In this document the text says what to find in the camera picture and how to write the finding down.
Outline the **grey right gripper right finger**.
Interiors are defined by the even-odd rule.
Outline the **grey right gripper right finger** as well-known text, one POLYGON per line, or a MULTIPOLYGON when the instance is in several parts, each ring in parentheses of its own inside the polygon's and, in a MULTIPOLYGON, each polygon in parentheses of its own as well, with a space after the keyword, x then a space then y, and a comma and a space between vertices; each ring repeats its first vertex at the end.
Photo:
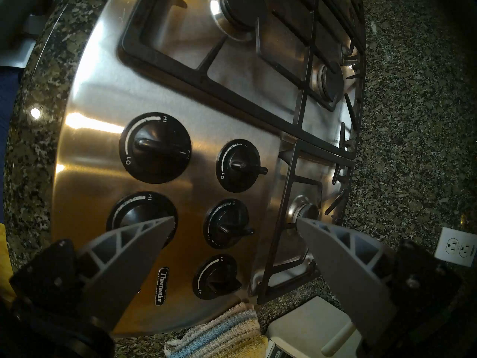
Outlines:
POLYGON ((362 232, 298 218, 296 228, 343 311, 358 349, 420 349, 448 321, 462 279, 421 245, 397 250, 362 232))

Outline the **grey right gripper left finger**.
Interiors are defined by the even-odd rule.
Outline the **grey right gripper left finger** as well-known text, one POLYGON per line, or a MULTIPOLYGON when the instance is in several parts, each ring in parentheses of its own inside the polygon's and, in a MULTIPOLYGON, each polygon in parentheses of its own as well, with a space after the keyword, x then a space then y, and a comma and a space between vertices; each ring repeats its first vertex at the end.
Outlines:
POLYGON ((31 307, 93 318, 112 332, 174 227, 174 216, 152 219, 103 233, 78 250, 59 239, 14 273, 10 285, 31 307))

